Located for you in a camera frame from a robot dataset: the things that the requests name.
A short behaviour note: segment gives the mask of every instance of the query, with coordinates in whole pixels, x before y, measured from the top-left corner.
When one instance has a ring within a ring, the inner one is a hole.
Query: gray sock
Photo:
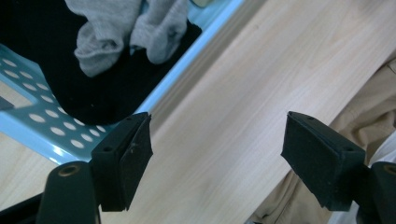
[[[75,55],[82,71],[94,77],[110,68],[128,45],[142,0],[65,0],[88,22],[78,31]]]
[[[138,17],[130,47],[147,50],[152,63],[164,63],[187,30],[188,0],[148,0],[148,11]]]

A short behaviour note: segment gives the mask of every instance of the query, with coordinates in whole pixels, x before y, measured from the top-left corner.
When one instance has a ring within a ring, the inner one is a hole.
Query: beige cloth
[[[395,131],[396,60],[380,68],[331,124],[367,151],[367,159]],[[301,179],[290,171],[249,220],[259,223],[327,223],[332,213],[321,208]]]

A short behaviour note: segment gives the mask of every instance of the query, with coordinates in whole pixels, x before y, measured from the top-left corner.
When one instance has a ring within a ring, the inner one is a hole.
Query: light wood surface
[[[256,10],[152,111],[154,156],[130,211],[103,213],[104,223],[243,223],[289,170],[279,156],[287,112],[329,124],[396,49],[395,1],[269,0]],[[27,149],[11,155],[19,147],[1,139],[4,206],[33,196],[54,165]]]

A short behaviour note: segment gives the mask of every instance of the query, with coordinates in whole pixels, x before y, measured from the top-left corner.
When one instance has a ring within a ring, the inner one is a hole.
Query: khaki pants
[[[366,162],[395,131],[396,60],[380,68],[349,102],[331,127],[367,152]],[[302,180],[290,171],[249,220],[259,223],[327,223],[332,213],[321,208]]]

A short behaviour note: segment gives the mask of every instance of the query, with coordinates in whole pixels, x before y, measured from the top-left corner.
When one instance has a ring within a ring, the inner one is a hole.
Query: blue plastic basket
[[[217,0],[205,8],[189,4],[189,20],[200,26],[203,33],[136,113],[149,112],[161,100],[242,2]],[[32,102],[25,107],[0,111],[0,132],[58,164],[89,161],[92,149],[112,130],[112,126],[85,125],[68,116],[51,93],[38,64],[3,45],[0,45],[0,81]]]

